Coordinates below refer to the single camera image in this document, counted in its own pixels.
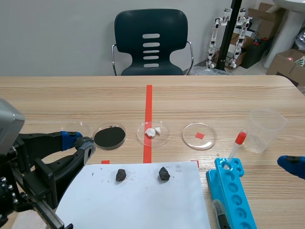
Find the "clear plastic cup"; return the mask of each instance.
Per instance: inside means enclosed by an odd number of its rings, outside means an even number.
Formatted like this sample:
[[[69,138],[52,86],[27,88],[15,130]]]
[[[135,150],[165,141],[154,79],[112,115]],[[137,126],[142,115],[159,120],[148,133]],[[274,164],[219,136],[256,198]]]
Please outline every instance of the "clear plastic cup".
[[[287,120],[273,109],[251,110],[246,122],[247,137],[244,141],[244,148],[255,153],[262,153],[286,123]]]

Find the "white rock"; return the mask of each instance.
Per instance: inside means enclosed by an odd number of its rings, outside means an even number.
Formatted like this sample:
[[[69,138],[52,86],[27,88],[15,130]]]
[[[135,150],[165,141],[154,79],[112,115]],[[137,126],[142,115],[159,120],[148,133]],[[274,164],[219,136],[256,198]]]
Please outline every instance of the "white rock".
[[[145,131],[145,134],[148,136],[148,137],[155,137],[156,135],[156,131],[152,128],[148,128],[146,131]]]
[[[154,130],[156,131],[156,133],[157,133],[158,135],[161,134],[161,129],[160,129],[160,127],[156,127]]]

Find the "floor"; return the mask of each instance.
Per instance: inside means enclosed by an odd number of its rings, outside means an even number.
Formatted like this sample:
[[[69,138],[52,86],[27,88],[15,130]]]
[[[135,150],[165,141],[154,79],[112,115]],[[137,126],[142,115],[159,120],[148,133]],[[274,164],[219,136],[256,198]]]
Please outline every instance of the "floor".
[[[266,75],[267,69],[263,67],[263,60],[246,69],[241,66],[235,69],[225,69],[226,72],[232,75]]]

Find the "white sink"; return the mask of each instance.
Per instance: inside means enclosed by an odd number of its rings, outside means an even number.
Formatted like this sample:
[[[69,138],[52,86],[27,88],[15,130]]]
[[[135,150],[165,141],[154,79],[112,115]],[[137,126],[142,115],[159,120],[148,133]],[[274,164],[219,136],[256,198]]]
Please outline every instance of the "white sink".
[[[282,8],[297,12],[305,12],[304,0],[273,0],[273,1]]]
[[[277,36],[273,46],[263,64],[264,68],[269,68],[275,55],[280,52],[291,49],[295,37],[299,33],[305,20],[305,0],[273,0],[277,8],[285,8],[289,10],[285,24],[283,25],[279,35]]]

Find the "gray wall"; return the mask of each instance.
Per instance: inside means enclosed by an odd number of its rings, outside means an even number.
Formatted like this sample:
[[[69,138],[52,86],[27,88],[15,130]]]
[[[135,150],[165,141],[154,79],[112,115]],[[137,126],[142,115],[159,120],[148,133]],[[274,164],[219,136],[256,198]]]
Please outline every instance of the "gray wall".
[[[243,6],[255,5],[244,0]],[[215,17],[230,0],[1,0],[0,76],[113,75],[114,19],[124,10],[182,10],[189,22],[195,63],[206,59]],[[219,32],[219,44],[224,28]],[[131,57],[116,52],[118,73]],[[188,48],[171,55],[182,69],[190,65]]]

